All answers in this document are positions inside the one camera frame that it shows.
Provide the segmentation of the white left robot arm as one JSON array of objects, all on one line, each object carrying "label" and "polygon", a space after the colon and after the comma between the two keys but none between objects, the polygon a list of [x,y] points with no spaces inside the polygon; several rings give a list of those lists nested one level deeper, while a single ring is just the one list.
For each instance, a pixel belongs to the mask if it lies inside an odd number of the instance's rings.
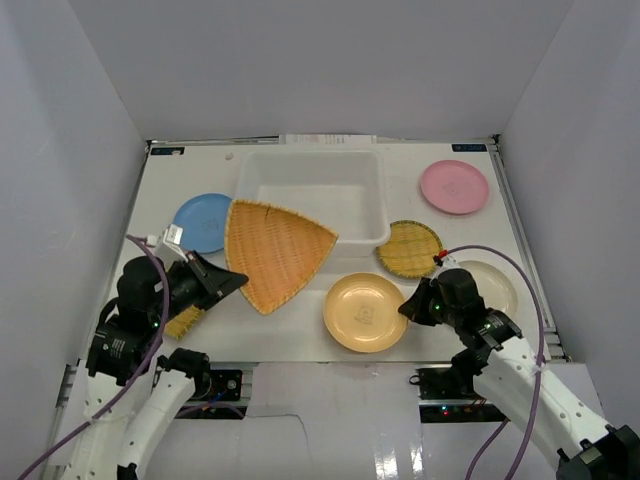
[{"label": "white left robot arm", "polygon": [[207,354],[177,347],[162,355],[159,348],[163,336],[180,337],[247,281],[196,252],[167,260],[141,255],[124,264],[89,348],[86,425],[69,438],[74,447],[63,478],[142,478],[188,402],[224,396]]}]

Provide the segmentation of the triangular orange woven tray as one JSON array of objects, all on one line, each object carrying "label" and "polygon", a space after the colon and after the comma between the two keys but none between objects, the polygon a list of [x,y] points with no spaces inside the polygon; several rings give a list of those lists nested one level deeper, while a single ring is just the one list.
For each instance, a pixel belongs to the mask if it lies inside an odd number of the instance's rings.
[{"label": "triangular orange woven tray", "polygon": [[225,225],[225,261],[248,277],[241,293],[249,304],[270,315],[313,279],[337,240],[335,231],[299,212],[236,199]]}]

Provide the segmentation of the yellow plastic plate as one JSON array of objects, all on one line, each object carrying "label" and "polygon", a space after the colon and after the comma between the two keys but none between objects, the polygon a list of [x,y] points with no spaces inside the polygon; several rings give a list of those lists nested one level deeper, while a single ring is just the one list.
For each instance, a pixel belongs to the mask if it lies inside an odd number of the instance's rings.
[{"label": "yellow plastic plate", "polygon": [[357,353],[385,351],[404,336],[408,320],[398,312],[405,297],[390,280],[374,273],[353,273],[327,291],[324,325],[343,347]]}]

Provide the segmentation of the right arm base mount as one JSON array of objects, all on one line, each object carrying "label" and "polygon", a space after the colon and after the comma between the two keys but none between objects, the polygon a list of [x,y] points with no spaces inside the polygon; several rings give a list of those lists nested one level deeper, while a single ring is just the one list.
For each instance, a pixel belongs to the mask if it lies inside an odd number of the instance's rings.
[{"label": "right arm base mount", "polygon": [[467,351],[450,364],[422,366],[408,379],[418,390],[422,424],[502,422],[505,415],[473,387],[481,364]]}]

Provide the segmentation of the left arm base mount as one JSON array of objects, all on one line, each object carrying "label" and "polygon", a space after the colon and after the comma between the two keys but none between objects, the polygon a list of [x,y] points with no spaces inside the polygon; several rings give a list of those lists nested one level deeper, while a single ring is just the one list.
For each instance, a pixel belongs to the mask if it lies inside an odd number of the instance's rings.
[{"label": "left arm base mount", "polygon": [[180,409],[177,419],[241,420],[247,409],[241,369],[214,369],[207,383]]}]

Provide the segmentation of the pink plastic plate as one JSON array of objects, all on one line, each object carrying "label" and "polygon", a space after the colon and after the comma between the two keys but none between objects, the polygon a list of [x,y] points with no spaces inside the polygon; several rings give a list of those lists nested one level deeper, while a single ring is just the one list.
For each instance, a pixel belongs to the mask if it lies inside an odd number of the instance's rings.
[{"label": "pink plastic plate", "polygon": [[474,166],[459,160],[441,160],[428,166],[420,178],[426,201],[451,215],[468,215],[487,203],[490,187]]}]

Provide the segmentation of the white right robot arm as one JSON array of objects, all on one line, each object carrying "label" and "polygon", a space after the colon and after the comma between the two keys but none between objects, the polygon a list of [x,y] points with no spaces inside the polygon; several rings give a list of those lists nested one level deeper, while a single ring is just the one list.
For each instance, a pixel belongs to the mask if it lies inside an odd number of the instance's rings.
[{"label": "white right robot arm", "polygon": [[464,350],[446,385],[461,397],[492,403],[555,469],[559,479],[636,479],[639,437],[613,426],[539,363],[521,329],[486,306],[472,274],[445,268],[420,281],[399,313],[423,326],[447,325]]}]

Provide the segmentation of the round green-rimmed woven tray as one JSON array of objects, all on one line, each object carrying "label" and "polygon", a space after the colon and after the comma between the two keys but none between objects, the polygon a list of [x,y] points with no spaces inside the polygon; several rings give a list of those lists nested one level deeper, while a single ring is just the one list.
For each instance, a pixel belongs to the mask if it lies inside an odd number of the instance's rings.
[{"label": "round green-rimmed woven tray", "polygon": [[376,248],[376,256],[388,272],[420,279],[436,270],[434,257],[442,250],[442,241],[431,228],[414,220],[398,220],[390,224],[390,237]]}]

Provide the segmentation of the blue plastic plate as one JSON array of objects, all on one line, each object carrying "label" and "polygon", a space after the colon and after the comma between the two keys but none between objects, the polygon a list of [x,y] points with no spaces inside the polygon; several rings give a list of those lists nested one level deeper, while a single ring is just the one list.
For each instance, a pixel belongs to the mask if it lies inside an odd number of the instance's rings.
[{"label": "blue plastic plate", "polygon": [[183,230],[180,246],[201,254],[222,250],[231,202],[230,197],[221,193],[206,193],[186,201],[173,218],[173,224]]}]

